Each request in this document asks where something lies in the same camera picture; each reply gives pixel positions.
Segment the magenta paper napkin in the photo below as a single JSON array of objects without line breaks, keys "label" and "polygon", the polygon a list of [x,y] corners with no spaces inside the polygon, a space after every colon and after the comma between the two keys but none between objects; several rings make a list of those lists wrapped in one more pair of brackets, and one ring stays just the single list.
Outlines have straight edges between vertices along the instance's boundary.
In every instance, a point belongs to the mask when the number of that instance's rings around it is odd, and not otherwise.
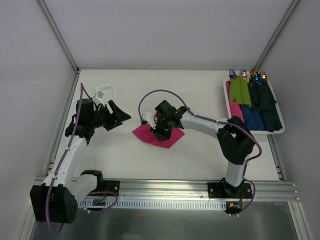
[{"label": "magenta paper napkin", "polygon": [[143,143],[169,149],[172,147],[177,141],[179,141],[185,133],[180,128],[175,128],[169,140],[158,141],[155,134],[150,131],[151,127],[149,124],[140,125],[132,133]]}]

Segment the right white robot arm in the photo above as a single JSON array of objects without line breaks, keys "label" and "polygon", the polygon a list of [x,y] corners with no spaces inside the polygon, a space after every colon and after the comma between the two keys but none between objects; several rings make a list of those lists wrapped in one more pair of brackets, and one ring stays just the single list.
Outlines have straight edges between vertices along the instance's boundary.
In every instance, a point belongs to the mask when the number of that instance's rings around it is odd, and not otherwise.
[{"label": "right white robot arm", "polygon": [[222,154],[227,160],[227,170],[219,183],[208,184],[209,196],[229,199],[252,198],[252,185],[246,182],[245,171],[256,140],[239,117],[216,119],[201,116],[186,106],[175,108],[163,100],[155,108],[155,116],[145,115],[144,119],[160,142],[172,139],[174,131],[178,129],[193,130],[218,140]]}]

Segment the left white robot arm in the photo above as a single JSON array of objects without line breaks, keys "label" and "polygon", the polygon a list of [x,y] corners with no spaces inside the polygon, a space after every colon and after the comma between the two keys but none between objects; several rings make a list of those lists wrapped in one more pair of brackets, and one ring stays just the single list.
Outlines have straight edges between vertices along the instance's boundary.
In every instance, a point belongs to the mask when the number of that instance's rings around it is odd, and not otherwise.
[{"label": "left white robot arm", "polygon": [[76,113],[65,130],[65,141],[52,170],[42,184],[33,185],[30,190],[36,221],[71,224],[81,201],[89,193],[99,195],[104,191],[101,171],[84,170],[72,184],[74,172],[96,129],[110,131],[130,119],[113,100],[107,105],[95,104],[91,98],[77,101]]}]

